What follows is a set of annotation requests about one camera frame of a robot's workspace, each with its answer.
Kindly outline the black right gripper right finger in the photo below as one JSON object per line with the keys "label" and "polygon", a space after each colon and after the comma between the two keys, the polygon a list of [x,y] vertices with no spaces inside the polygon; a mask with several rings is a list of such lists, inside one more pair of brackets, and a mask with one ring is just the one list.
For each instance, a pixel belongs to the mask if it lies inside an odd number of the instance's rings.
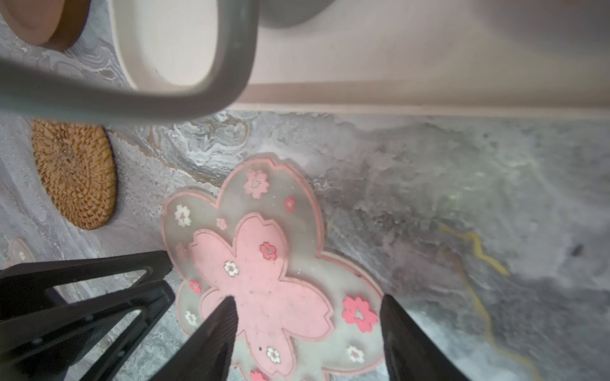
{"label": "black right gripper right finger", "polygon": [[380,322],[391,381],[468,380],[392,295],[382,298]]}

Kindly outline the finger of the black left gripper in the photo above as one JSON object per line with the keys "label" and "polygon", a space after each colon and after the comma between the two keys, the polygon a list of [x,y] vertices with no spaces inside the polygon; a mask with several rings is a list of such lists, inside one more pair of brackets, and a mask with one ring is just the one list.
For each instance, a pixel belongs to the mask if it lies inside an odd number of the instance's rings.
{"label": "finger of the black left gripper", "polygon": [[160,250],[86,260],[17,264],[1,271],[1,318],[63,306],[55,286],[143,271],[136,285],[162,280],[173,269],[167,252]]}
{"label": "finger of the black left gripper", "polygon": [[175,301],[156,281],[1,323],[3,380],[62,380],[125,316],[133,321],[82,377],[110,380]]}

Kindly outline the grey ceramic mug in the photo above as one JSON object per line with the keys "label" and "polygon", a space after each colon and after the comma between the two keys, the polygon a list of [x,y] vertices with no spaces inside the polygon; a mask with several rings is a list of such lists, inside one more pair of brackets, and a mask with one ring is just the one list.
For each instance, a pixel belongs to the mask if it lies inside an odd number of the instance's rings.
{"label": "grey ceramic mug", "polygon": [[[261,1],[184,1],[195,22],[211,16],[217,32],[211,68],[193,85],[170,90],[96,87],[1,59],[1,109],[77,122],[179,122],[214,114],[246,89],[254,67]],[[262,1],[279,27],[312,19],[333,1]]]}

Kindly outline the brown round wooden coaster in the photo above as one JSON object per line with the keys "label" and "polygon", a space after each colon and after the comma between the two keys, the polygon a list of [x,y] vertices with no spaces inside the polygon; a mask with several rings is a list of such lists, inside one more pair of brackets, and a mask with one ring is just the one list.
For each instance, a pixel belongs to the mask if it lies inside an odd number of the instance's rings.
{"label": "brown round wooden coaster", "polygon": [[1,16],[27,44],[62,52],[81,36],[91,0],[1,0]]}

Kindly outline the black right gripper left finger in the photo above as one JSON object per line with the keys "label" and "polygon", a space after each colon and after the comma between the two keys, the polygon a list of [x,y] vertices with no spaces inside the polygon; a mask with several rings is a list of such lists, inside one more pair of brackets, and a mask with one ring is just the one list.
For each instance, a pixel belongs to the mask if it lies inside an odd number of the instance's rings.
{"label": "black right gripper left finger", "polygon": [[233,297],[225,298],[153,380],[226,380],[238,330]]}

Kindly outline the pink flower coaster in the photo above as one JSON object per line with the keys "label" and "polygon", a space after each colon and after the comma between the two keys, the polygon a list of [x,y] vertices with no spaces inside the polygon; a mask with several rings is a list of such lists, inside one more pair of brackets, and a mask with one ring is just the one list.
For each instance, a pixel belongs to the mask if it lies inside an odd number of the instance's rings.
{"label": "pink flower coaster", "polygon": [[295,165],[250,158],[215,196],[195,187],[176,192],[160,223],[183,280],[181,329],[192,335],[233,298],[232,364],[244,380],[329,380],[384,362],[381,286],[325,249],[321,207]]}

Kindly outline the woven rattan round coaster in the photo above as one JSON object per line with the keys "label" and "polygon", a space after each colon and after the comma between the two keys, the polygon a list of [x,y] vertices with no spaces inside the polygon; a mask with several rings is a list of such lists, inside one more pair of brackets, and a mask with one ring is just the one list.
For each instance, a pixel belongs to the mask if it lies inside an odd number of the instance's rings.
{"label": "woven rattan round coaster", "polygon": [[116,205],[117,176],[105,129],[44,120],[31,127],[34,162],[54,206],[82,230],[106,225]]}

